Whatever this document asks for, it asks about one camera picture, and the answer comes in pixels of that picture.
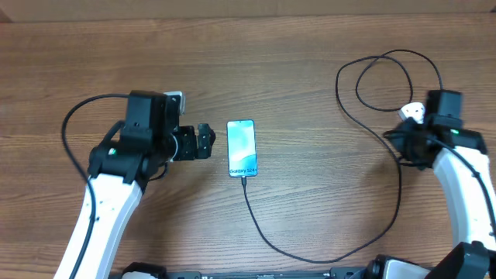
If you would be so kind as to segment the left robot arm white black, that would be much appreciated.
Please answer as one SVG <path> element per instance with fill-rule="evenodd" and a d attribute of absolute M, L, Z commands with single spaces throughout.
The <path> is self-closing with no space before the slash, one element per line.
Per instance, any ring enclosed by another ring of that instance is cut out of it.
<path fill-rule="evenodd" d="M 206 123 L 180 126 L 180 91 L 131 91 L 126 117 L 117 121 L 75 167 L 85 184 L 84 200 L 57 278 L 107 278 L 122 234 L 149 182 L 165 176 L 170 162 L 207 159 L 215 133 Z"/>

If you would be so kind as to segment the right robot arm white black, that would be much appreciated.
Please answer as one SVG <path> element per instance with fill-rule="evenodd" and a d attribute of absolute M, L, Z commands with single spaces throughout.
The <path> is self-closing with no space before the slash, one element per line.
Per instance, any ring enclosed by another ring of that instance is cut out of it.
<path fill-rule="evenodd" d="M 412 166 L 430 168 L 449 212 L 453 249 L 434 267 L 379 255 L 357 278 L 484 278 L 495 276 L 495 190 L 483 136 L 463 128 L 462 95 L 431 90 L 421 121 L 406 115 L 384 137 Z"/>

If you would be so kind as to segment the Samsung Galaxy smartphone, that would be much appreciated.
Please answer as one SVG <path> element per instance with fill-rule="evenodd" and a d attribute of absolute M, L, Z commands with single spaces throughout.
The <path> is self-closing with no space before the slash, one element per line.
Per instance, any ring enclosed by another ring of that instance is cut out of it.
<path fill-rule="evenodd" d="M 229 176 L 257 176 L 255 122 L 252 119 L 229 121 L 226 132 Z"/>

